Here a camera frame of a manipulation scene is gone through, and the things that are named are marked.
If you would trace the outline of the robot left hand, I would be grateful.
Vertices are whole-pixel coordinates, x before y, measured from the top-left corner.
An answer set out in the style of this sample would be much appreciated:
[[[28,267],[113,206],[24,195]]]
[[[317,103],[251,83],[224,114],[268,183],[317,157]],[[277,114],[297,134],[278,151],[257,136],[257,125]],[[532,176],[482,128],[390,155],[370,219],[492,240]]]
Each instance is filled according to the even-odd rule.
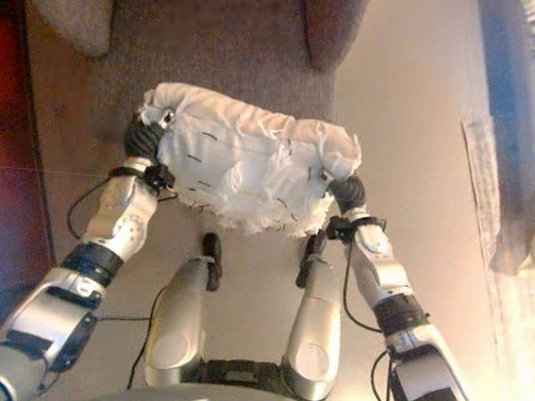
[[[157,164],[160,143],[174,117],[175,113],[171,108],[161,109],[145,105],[139,107],[124,134],[126,155],[149,159]]]

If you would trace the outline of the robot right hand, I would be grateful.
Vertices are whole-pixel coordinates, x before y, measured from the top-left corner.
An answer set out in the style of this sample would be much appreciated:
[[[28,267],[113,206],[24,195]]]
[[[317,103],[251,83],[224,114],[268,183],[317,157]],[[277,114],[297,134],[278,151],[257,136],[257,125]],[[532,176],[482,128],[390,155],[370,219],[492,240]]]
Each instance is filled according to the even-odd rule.
[[[356,174],[348,177],[337,178],[326,171],[318,171],[316,174],[325,185],[324,193],[318,201],[320,208],[329,210],[334,202],[338,206],[341,215],[345,215],[352,209],[359,209],[366,204],[366,193],[362,181]]]

